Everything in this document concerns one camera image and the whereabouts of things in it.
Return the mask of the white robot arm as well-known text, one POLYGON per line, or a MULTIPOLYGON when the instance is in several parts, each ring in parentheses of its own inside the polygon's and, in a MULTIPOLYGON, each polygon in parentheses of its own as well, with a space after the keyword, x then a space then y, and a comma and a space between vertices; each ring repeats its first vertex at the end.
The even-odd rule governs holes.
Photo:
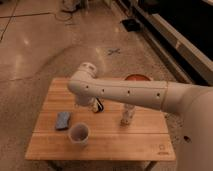
POLYGON ((68 89, 79 105, 96 97, 181 116, 176 171, 213 171, 213 86, 99 79, 96 66, 84 62, 71 76, 68 89))

